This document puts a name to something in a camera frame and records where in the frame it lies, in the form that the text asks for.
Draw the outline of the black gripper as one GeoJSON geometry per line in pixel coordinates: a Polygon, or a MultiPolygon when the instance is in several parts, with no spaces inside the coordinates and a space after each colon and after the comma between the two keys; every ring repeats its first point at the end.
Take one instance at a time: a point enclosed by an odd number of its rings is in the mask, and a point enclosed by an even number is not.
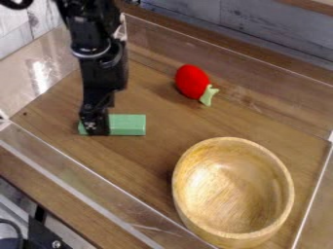
{"type": "Polygon", "coordinates": [[[80,61],[84,82],[84,103],[80,111],[81,135],[109,135],[116,93],[126,89],[129,78],[126,42],[116,40],[109,51],[94,59],[80,61]]]}

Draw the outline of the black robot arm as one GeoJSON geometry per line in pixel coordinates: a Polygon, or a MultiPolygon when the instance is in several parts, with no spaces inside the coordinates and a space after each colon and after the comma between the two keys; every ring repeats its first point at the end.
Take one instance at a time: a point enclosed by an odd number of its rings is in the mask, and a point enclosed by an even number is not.
{"type": "Polygon", "coordinates": [[[109,108],[129,79],[125,16],[116,0],[55,0],[72,33],[72,54],[80,62],[84,99],[80,120],[89,135],[112,132],[109,108]]]}

